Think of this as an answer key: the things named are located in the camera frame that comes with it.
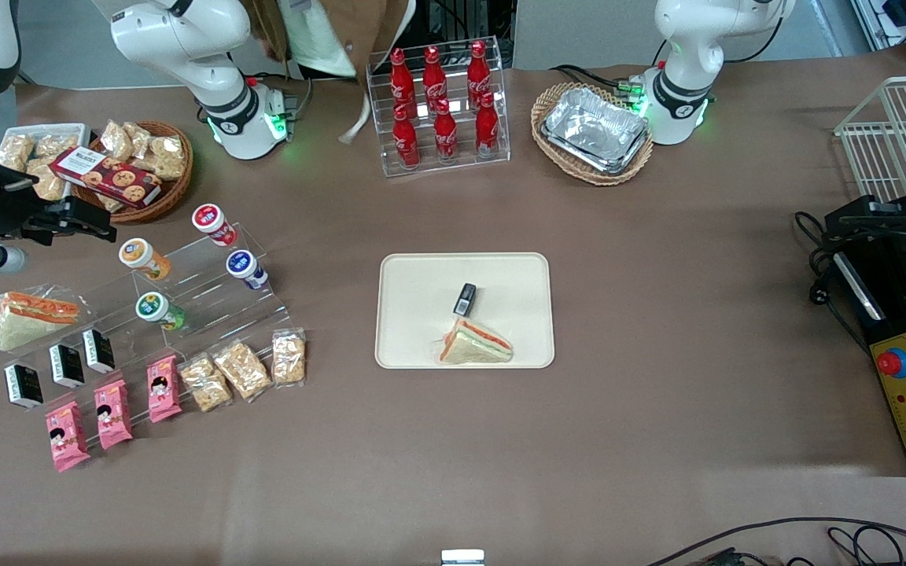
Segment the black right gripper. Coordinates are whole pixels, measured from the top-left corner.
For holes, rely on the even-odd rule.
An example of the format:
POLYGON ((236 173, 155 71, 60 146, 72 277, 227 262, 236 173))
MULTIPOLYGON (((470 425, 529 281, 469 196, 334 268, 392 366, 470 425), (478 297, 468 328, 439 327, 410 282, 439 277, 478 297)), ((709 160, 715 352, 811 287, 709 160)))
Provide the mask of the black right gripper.
POLYGON ((0 164, 0 239, 53 239, 50 216, 57 216, 58 236, 85 235, 116 241, 111 219, 91 219, 91 204, 82 198, 62 198, 57 203, 36 193, 39 177, 0 164))

